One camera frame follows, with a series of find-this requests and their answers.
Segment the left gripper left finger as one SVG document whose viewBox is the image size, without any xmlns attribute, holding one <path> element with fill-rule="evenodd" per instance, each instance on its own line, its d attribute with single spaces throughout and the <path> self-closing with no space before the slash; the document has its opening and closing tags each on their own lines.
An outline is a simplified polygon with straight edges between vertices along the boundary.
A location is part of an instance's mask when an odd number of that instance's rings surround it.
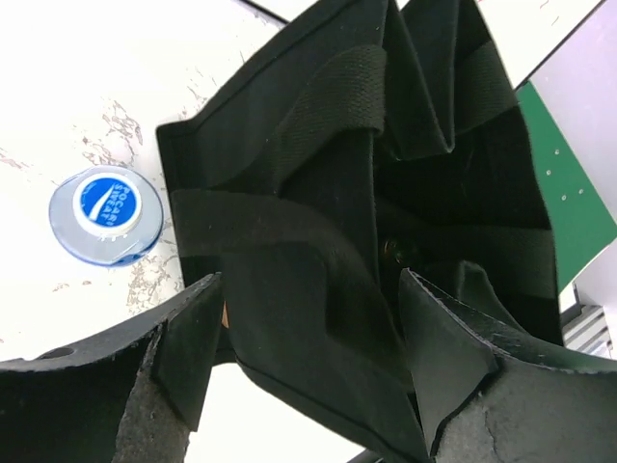
<svg viewBox="0 0 617 463">
<path fill-rule="evenodd" d="M 4 462 L 181 462 L 223 311 L 220 276 L 34 360 L 1 365 Z"/>
</svg>

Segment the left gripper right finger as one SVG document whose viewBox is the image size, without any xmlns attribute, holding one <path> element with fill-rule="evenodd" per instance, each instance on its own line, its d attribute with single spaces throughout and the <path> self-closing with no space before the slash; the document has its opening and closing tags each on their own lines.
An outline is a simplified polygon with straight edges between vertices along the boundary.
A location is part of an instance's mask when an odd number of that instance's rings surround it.
<svg viewBox="0 0 617 463">
<path fill-rule="evenodd" d="M 615 461 L 614 361 L 536 339 L 410 270 L 399 308 L 436 461 Z"/>
</svg>

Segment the green glass bottle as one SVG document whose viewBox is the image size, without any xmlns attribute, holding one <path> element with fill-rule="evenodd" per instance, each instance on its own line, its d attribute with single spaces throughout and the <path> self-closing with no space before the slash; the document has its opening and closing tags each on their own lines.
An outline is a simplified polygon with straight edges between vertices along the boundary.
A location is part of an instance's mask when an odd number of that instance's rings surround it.
<svg viewBox="0 0 617 463">
<path fill-rule="evenodd" d="M 381 245 L 380 259 L 382 261 L 404 265 L 409 260 L 409 253 L 398 239 L 389 237 L 386 238 Z"/>
</svg>

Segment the water bottle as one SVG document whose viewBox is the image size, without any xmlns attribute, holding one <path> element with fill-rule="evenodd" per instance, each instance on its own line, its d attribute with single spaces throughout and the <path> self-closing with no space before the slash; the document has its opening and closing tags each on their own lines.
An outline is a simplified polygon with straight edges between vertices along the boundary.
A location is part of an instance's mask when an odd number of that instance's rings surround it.
<svg viewBox="0 0 617 463">
<path fill-rule="evenodd" d="M 49 202 L 51 230 L 72 256 L 102 267 L 128 266 L 158 241 L 164 209 L 153 185 L 120 166 L 98 165 L 64 181 Z"/>
</svg>

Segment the black canvas bag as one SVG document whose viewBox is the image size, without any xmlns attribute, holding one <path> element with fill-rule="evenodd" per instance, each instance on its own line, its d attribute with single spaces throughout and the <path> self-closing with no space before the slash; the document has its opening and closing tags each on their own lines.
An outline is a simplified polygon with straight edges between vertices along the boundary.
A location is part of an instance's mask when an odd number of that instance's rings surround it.
<svg viewBox="0 0 617 463">
<path fill-rule="evenodd" d="M 320 1 L 156 131 L 186 284 L 220 275 L 215 365 L 388 462 L 426 462 L 406 263 L 560 344 L 523 114 L 471 1 Z"/>
</svg>

